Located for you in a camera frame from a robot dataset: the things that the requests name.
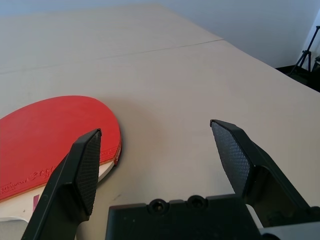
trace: tripod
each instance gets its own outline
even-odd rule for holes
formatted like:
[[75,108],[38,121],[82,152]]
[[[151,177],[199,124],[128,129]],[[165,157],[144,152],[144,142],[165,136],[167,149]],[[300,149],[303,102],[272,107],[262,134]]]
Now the tripod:
[[306,60],[306,57],[308,57],[308,72],[310,73],[311,72],[311,51],[310,51],[310,47],[312,45],[312,43],[314,42],[315,38],[316,38],[316,35],[318,33],[320,29],[320,26],[316,26],[316,30],[315,30],[315,33],[313,34],[313,37],[311,39],[311,42],[307,48],[307,50],[303,50],[302,51],[302,56],[299,58],[299,60],[296,62],[296,64],[294,65],[294,67],[292,68],[291,72],[288,74],[288,76],[290,76],[294,70],[296,69],[296,67],[299,65],[300,63],[300,66],[299,68],[302,68],[302,65],[304,64],[305,60]]

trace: dark floor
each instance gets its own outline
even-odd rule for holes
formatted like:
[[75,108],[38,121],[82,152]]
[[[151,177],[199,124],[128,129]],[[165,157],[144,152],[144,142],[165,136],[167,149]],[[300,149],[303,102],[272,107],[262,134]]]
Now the dark floor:
[[[288,75],[292,67],[293,66],[280,67],[280,68],[277,68],[277,70],[282,72],[283,74]],[[314,72],[310,73],[307,70],[300,68],[295,70],[294,73],[290,75],[290,78],[320,93],[320,74],[319,73],[318,74]]]

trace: textured gripper pad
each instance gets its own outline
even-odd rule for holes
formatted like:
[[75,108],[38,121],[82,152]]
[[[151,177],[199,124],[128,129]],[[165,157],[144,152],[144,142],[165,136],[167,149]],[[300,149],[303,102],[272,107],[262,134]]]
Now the textured gripper pad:
[[101,132],[98,131],[86,144],[75,178],[85,211],[90,216],[94,207],[100,161]]
[[212,125],[223,169],[234,192],[242,195],[251,165],[233,135],[216,122],[213,122]]

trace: white table surface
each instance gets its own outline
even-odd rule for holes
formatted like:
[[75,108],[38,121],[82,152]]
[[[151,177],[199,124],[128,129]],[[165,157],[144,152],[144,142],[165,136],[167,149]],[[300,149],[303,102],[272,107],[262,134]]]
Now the white table surface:
[[[22,25],[26,42],[15,39]],[[3,29],[12,34],[10,49],[0,44],[0,117],[85,95],[120,123],[120,163],[99,183],[78,240],[105,239],[112,205],[233,193],[210,119],[243,128],[320,206],[320,93],[158,5],[9,17]],[[56,40],[39,38],[43,31]]]

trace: ping pong paddle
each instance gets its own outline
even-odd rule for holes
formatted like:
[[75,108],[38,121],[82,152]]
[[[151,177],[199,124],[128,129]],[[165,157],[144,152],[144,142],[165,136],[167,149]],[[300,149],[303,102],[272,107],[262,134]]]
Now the ping pong paddle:
[[0,119],[0,222],[29,221],[52,171],[73,142],[101,129],[100,181],[117,164],[122,138],[116,117],[97,99],[59,96]]

